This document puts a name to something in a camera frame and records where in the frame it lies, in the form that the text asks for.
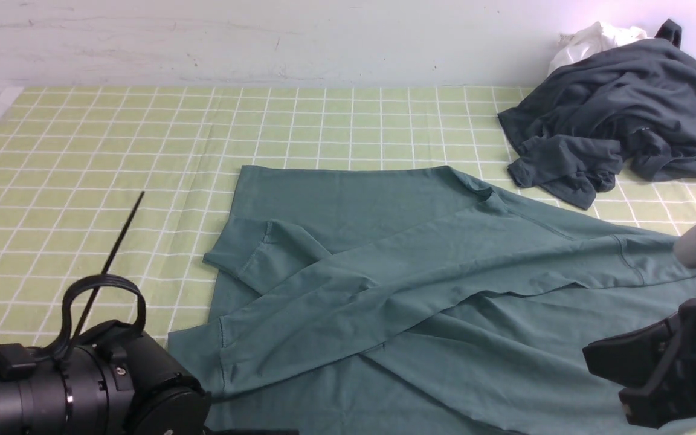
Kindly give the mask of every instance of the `clothing pile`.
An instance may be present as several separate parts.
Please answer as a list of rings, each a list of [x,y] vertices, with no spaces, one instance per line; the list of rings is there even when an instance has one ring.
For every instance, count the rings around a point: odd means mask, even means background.
[[[522,198],[448,166],[244,166],[207,324],[169,352],[216,430],[303,435],[684,433],[629,426],[582,348],[696,297],[676,237]]]
[[[519,159],[517,187],[538,185],[588,209],[625,162],[646,181],[696,177],[696,60],[669,21],[655,39],[562,66],[499,120]]]

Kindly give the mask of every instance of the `green checkered tablecloth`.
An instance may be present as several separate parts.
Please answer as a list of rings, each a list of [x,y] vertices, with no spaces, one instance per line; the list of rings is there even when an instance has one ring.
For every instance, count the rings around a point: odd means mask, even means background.
[[[0,121],[0,343],[52,340],[63,290],[102,268],[142,189],[112,272],[141,286],[161,343],[207,318],[216,272],[201,256],[227,220],[241,165],[448,164],[517,191],[506,175],[517,155],[495,113],[529,91],[28,88]],[[542,190],[519,193],[574,210]],[[647,184],[626,170],[586,213],[682,234],[696,223],[696,181]],[[89,324],[133,314],[129,295],[105,289]]]

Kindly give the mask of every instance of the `white cloth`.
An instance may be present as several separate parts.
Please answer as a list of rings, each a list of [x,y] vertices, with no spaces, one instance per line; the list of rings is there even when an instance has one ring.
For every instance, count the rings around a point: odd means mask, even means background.
[[[626,46],[631,42],[646,39],[646,30],[639,27],[619,28],[607,22],[596,22],[583,28],[572,36],[571,40],[560,50],[549,64],[547,75],[561,66],[585,60],[595,53]]]

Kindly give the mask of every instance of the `green t-shirt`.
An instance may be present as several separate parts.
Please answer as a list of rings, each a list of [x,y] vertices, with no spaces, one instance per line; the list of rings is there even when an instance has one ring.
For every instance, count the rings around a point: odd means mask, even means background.
[[[682,433],[696,419],[629,426],[582,355],[696,297],[675,240],[448,166],[244,166],[204,257],[209,322],[169,352],[215,395],[215,429]]]

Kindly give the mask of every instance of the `camera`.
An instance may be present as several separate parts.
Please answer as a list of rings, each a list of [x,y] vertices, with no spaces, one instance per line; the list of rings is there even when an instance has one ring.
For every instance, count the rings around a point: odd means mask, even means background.
[[[135,294],[137,319],[109,320],[70,341],[71,303],[102,286]],[[202,433],[210,395],[144,332],[146,304],[135,284],[109,274],[82,278],[66,290],[62,317],[43,349],[0,344],[0,435]]]

